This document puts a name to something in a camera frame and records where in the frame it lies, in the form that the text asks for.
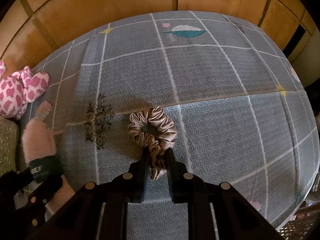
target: round metal bolt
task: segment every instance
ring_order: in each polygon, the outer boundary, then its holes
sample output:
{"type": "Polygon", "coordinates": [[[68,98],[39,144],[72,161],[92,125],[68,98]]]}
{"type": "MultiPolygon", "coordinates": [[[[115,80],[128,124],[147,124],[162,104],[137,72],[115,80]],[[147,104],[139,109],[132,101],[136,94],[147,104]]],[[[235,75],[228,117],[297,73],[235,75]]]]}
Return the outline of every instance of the round metal bolt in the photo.
{"type": "Polygon", "coordinates": [[[228,189],[230,189],[230,184],[227,183],[227,182],[222,182],[221,183],[221,188],[224,189],[224,190],[228,190],[228,189]]]}
{"type": "Polygon", "coordinates": [[[94,184],[94,182],[88,182],[87,184],[85,184],[85,188],[86,189],[93,189],[96,185],[94,184]]]}
{"type": "Polygon", "coordinates": [[[127,173],[123,174],[122,177],[123,177],[124,179],[132,179],[133,176],[132,176],[131,173],[127,172],[127,173]]]}
{"type": "Polygon", "coordinates": [[[187,172],[187,173],[183,174],[183,177],[184,177],[185,179],[192,179],[192,178],[193,178],[193,175],[192,175],[191,173],[187,172]]]}
{"type": "Polygon", "coordinates": [[[34,218],[34,219],[32,220],[32,225],[35,227],[37,224],[38,224],[38,221],[34,218]]]}

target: white leaf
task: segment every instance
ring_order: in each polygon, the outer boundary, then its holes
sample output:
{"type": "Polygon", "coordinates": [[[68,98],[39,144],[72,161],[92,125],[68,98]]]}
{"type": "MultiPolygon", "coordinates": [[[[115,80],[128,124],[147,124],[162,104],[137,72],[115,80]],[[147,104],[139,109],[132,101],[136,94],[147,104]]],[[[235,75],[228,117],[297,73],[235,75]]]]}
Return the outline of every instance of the white leaf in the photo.
{"type": "Polygon", "coordinates": [[[192,27],[189,25],[178,25],[172,28],[172,32],[178,31],[202,31],[200,28],[192,27]]]}

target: gray bed sheet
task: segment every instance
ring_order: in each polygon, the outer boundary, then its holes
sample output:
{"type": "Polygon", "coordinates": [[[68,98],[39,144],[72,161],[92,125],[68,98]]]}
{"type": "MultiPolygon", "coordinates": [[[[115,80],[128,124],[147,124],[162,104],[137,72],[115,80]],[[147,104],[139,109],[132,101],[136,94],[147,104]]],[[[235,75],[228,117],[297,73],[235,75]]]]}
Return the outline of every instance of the gray bed sheet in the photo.
{"type": "MultiPolygon", "coordinates": [[[[282,51],[245,20],[200,11],[130,17],[69,42],[33,70],[47,72],[50,87],[21,126],[42,101],[52,104],[45,122],[74,190],[109,182],[140,158],[129,114],[150,105],[174,120],[174,154],[189,172],[230,182],[275,228],[312,186],[319,139],[307,95],[282,51]],[[177,33],[179,25],[195,32],[177,33]],[[103,93],[115,116],[99,150],[85,140],[84,123],[103,93]]],[[[149,181],[146,201],[129,205],[128,239],[188,239],[187,214],[186,204],[171,202],[166,175],[149,181]]]]}

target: plush toy ear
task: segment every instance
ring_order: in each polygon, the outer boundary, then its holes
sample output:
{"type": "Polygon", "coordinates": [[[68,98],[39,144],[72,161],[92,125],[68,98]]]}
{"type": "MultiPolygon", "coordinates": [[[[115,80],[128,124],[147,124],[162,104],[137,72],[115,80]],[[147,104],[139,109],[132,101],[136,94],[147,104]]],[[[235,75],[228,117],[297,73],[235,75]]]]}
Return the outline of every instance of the plush toy ear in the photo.
{"type": "Polygon", "coordinates": [[[2,60],[0,60],[0,79],[2,75],[6,73],[6,71],[7,71],[7,67],[5,66],[5,63],[2,60]]]}

